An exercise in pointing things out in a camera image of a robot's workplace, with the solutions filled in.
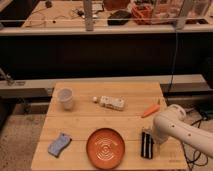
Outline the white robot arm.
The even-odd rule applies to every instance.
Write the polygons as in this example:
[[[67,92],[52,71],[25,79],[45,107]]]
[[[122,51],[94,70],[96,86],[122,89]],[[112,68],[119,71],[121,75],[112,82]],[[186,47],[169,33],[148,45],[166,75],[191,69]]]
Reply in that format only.
[[[169,137],[173,137],[213,159],[213,133],[184,123],[185,117],[185,110],[177,104],[158,112],[153,118],[152,125],[154,141],[163,144]]]

